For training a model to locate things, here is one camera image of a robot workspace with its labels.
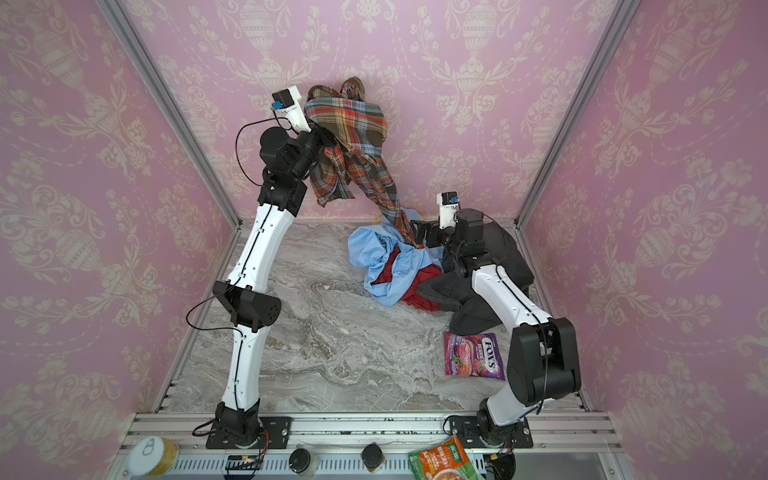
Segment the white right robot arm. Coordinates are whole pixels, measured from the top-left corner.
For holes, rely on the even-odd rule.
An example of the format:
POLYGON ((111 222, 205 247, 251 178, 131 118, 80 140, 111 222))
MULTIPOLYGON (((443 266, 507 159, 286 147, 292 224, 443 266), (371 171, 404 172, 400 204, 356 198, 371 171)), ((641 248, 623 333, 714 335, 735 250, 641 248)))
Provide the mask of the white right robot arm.
POLYGON ((519 255, 508 249, 514 239, 496 222, 485 221, 475 209, 460 209, 445 226, 438 220, 413 221, 416 242, 442 246, 449 273, 471 286, 511 334, 506 381, 484 399, 477 412, 480 436, 490 446, 506 443, 530 413, 545 402, 561 399, 581 388, 581 371, 574 325, 554 318, 536 305, 508 274, 503 261, 519 255), (496 249, 491 232, 500 232, 496 249))

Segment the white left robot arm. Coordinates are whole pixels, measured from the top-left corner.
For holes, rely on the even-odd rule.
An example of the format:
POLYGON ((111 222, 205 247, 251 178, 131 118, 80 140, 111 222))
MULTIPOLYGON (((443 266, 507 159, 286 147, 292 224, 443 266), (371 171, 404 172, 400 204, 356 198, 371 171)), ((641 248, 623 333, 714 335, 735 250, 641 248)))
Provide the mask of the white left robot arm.
POLYGON ((212 290, 229 313, 234 334, 229 378, 206 441, 209 449, 264 446, 259 379, 270 328, 282 309, 282 301, 267 293, 268 280, 280 244, 306 195, 305 180, 333 139, 319 126, 295 137, 271 127, 261 136, 260 157, 265 168, 257 217, 232 272, 212 290))

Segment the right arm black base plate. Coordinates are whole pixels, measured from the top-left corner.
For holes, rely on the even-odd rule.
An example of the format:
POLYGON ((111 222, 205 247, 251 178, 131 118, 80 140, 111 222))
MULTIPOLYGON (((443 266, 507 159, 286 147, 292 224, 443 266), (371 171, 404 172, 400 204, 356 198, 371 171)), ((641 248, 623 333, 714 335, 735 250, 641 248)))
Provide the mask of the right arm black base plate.
POLYGON ((479 420, 474 416, 450 415, 444 420, 443 430, 456 436, 465 449, 527 449, 534 446, 527 419, 496 426, 490 420, 479 420))

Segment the red plaid cloth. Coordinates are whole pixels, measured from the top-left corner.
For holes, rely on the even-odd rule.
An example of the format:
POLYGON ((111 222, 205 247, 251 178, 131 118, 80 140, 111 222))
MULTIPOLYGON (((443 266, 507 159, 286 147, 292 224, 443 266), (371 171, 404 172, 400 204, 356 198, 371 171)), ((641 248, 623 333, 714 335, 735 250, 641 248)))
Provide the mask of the red plaid cloth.
POLYGON ((315 85, 308 91, 304 113, 313 124, 330 132, 333 140, 319 155, 310 173, 317 203, 324 207, 335 200, 354 198, 351 183, 363 192, 401 234, 415 244, 415 236, 403 209, 395 181, 382 157, 388 122, 379 105, 366 100, 362 81, 345 80, 336 90, 315 85))

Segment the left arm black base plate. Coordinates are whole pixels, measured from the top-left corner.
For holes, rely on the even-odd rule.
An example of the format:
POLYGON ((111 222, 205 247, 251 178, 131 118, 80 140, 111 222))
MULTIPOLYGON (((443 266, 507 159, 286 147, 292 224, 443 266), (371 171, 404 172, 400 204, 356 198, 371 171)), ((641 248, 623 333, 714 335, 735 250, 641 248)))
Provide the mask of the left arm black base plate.
POLYGON ((206 440, 206 448, 282 450, 287 447, 292 420, 289 416, 267 416, 258 420, 253 418, 240 426, 215 420, 206 440))

